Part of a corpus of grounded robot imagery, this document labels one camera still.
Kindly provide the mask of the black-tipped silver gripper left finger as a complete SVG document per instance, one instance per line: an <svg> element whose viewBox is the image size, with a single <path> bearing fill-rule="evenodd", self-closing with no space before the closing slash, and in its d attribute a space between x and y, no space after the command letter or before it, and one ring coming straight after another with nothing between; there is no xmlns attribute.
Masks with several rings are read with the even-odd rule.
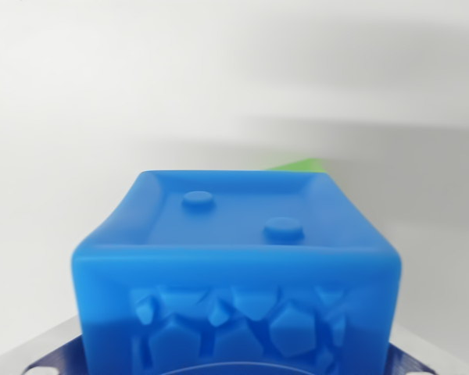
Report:
<svg viewBox="0 0 469 375"><path fill-rule="evenodd" d="M77 316L0 355L0 374L25 374L39 368L49 374L87 373Z"/></svg>

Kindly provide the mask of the black-tipped silver gripper right finger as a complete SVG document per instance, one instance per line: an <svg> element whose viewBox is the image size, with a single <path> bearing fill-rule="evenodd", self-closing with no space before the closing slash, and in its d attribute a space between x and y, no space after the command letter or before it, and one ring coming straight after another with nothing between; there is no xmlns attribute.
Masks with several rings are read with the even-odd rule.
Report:
<svg viewBox="0 0 469 375"><path fill-rule="evenodd" d="M388 374L459 374L460 364L448 352L394 326L388 350Z"/></svg>

